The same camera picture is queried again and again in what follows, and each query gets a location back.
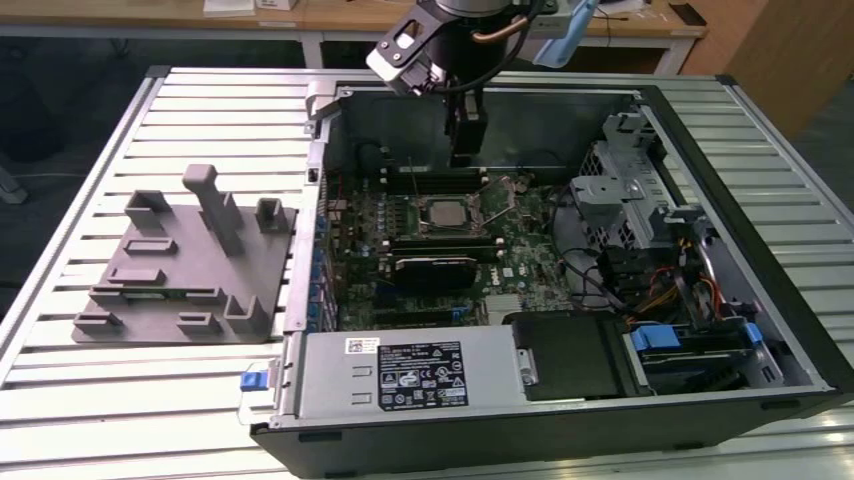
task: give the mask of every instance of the metal bracket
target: metal bracket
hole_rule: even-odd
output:
[[[628,188],[619,178],[604,175],[575,177],[572,192],[576,201],[588,205],[615,205],[643,198],[643,192]]]
[[[658,207],[650,215],[650,226],[652,227],[652,240],[670,241],[672,239],[671,229],[674,226],[688,226],[700,217],[706,216],[706,211],[695,205],[680,207]]]
[[[305,91],[305,113],[308,114],[309,123],[316,124],[316,122],[337,112],[340,107],[336,102],[336,89],[335,82],[313,81],[308,83]],[[317,131],[319,129],[315,127],[315,131],[311,132],[315,137]]]
[[[439,31],[459,20],[460,17],[441,10],[435,2],[417,3],[376,43],[379,55],[392,67],[400,68],[417,56]],[[412,41],[397,41],[412,25],[417,26],[417,33],[413,36],[409,35]]]
[[[281,355],[281,363],[276,365],[279,371],[275,378],[276,384],[276,413],[273,420],[281,415],[296,415],[299,409],[299,388],[301,382],[300,359],[303,357],[303,343],[305,334],[303,332],[291,332],[284,337],[284,352]]]
[[[536,374],[536,365],[533,364],[533,355],[527,348],[516,349],[519,353],[519,376],[524,386],[536,385],[539,383],[539,375]]]

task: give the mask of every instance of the warning label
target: warning label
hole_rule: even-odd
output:
[[[468,405],[459,342],[379,345],[376,358],[384,411]]]

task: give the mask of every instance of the gray plastic block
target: gray plastic block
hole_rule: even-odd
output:
[[[277,199],[236,207],[190,165],[201,207],[137,191],[132,225],[74,318],[76,342],[260,343],[269,337],[296,212]]]

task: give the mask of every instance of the white sticker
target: white sticker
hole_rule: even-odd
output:
[[[674,37],[702,37],[703,31],[702,30],[672,30],[670,32],[670,35],[672,35]]]
[[[376,353],[379,337],[348,338],[344,341],[344,353]]]
[[[296,22],[257,22],[259,27],[295,28]]]

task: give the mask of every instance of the aluminum slotted table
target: aluminum slotted table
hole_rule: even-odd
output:
[[[313,145],[305,99],[312,82],[329,78],[373,80],[352,71],[152,69],[0,326],[0,478],[288,478],[236,415],[239,373],[280,354],[280,339],[236,346],[77,345],[72,318],[128,225],[122,208],[132,191],[157,189],[170,202],[190,202],[180,182],[188,163],[216,166],[217,186],[236,193],[240,205],[275,196],[288,207],[305,207]],[[854,218],[740,89],[711,77],[511,73],[496,82],[620,79],[660,87],[848,355]],[[684,178],[674,179],[691,200]],[[280,332],[284,314],[276,322]],[[252,397],[243,406],[264,413],[272,398]],[[712,448],[405,478],[848,478],[852,443],[854,415],[839,408],[771,424]]]

